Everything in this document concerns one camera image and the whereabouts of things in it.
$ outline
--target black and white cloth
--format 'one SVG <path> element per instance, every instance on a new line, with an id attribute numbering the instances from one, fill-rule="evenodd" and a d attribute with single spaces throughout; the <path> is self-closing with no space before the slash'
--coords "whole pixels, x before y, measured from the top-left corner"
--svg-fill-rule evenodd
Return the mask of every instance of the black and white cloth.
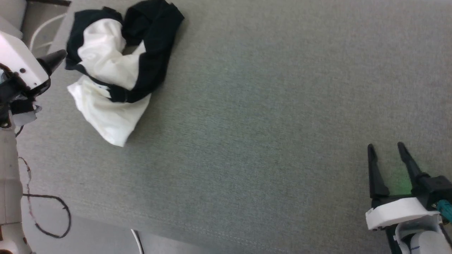
<path id="1" fill-rule="evenodd" d="M 163 82 L 184 16 L 165 0 L 130 7 L 124 20 L 104 7 L 75 13 L 66 69 L 84 75 L 68 90 L 77 108 L 109 143 L 124 146 Z M 125 46 L 138 47 L 123 55 Z"/>

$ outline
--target black cable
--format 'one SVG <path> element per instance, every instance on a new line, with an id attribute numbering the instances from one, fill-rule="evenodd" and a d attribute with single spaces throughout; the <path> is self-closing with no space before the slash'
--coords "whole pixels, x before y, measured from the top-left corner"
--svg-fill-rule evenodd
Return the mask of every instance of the black cable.
<path id="1" fill-rule="evenodd" d="M 19 136 L 19 134 L 22 132 L 22 130 L 24 129 L 24 126 L 22 125 L 19 129 L 19 131 L 16 133 L 16 137 Z"/>
<path id="2" fill-rule="evenodd" d="M 33 220 L 34 220 L 34 223 L 35 223 L 36 228 L 37 228 L 39 231 L 41 231 L 42 233 L 44 233 L 44 234 L 46 234 L 46 235 L 48 235 L 48 236 L 50 236 L 50 237 L 53 237 L 53 238 L 56 238 L 56 239 L 61 239 L 61 238 L 64 238 L 64 237 L 69 233 L 69 231 L 71 230 L 71 226 L 72 226 L 72 216 L 71 216 L 71 212 L 69 211 L 69 207 L 66 205 L 66 203 L 65 203 L 60 197 L 51 196 L 51 195 L 26 194 L 26 193 L 24 193 L 23 195 L 24 195 L 25 197 L 28 197 L 28 201 L 29 201 L 29 198 L 30 198 L 30 197 L 33 197 L 33 198 L 51 198 L 51 199 L 56 199 L 58 202 L 60 202 L 60 203 L 63 205 L 63 209 L 66 210 L 66 212 L 67 212 L 67 218 L 68 218 L 67 229 L 66 229 L 66 231 L 64 232 L 64 234 L 62 234 L 62 235 L 55 235 L 55 234 L 52 234 L 52 233 L 50 233 L 50 232 L 44 230 L 44 229 L 38 224 L 38 222 L 36 221 L 36 218 L 34 217 L 32 211 L 30 211 L 30 214 L 32 215 L 32 218 L 33 218 Z"/>

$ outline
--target white fabric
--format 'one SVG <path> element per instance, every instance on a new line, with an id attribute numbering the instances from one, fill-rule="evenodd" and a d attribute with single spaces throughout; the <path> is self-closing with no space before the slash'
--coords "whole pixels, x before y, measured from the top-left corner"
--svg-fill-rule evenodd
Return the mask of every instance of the white fabric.
<path id="1" fill-rule="evenodd" d="M 141 42 L 131 55 L 123 56 L 125 40 L 121 23 L 113 19 L 92 23 L 83 38 L 84 44 L 77 52 L 86 72 L 100 81 L 131 90 L 138 77 L 139 55 L 146 50 L 144 43 Z M 85 119 L 115 146 L 125 145 L 151 97 L 149 94 L 135 103 L 111 102 L 108 87 L 93 82 L 86 75 L 67 89 Z"/>

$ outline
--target gray fabric surface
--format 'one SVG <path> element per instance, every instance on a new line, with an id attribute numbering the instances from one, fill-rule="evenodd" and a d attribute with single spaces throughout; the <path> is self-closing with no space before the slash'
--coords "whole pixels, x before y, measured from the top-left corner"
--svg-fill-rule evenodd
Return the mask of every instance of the gray fabric surface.
<path id="1" fill-rule="evenodd" d="M 34 192 L 218 253 L 387 253 L 365 223 L 367 144 L 394 193 L 407 184 L 397 141 L 452 178 L 450 1 L 174 3 L 186 19 L 165 84 L 125 148 L 75 108 L 66 86 L 80 75 L 54 74 L 19 136 Z"/>

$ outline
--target gray floor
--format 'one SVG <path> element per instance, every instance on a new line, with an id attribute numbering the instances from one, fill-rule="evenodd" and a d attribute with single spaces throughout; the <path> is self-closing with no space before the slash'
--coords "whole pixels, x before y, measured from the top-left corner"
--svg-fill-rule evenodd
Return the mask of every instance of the gray floor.
<path id="1" fill-rule="evenodd" d="M 29 2 L 24 17 L 22 32 L 23 41 L 30 44 L 34 31 L 45 21 L 67 11 L 67 7 L 60 5 Z M 61 21 L 55 21 L 41 30 L 36 37 L 33 54 L 45 55 L 50 46 L 41 47 L 46 42 L 51 42 L 55 37 Z M 46 230 L 55 234 L 64 232 L 67 225 L 67 217 L 63 210 L 56 210 L 55 204 L 45 200 L 33 200 L 33 211 L 39 224 Z M 73 216 L 72 230 L 64 239 L 56 240 L 39 232 L 28 213 L 26 199 L 22 202 L 22 216 L 24 220 L 25 235 L 33 251 L 42 254 L 79 254 L 79 253 L 138 253 L 137 244 L 128 228 L 121 228 L 97 221 Z M 153 234 L 141 232 L 145 254 L 207 254 L 209 251 L 197 246 L 171 240 Z"/>

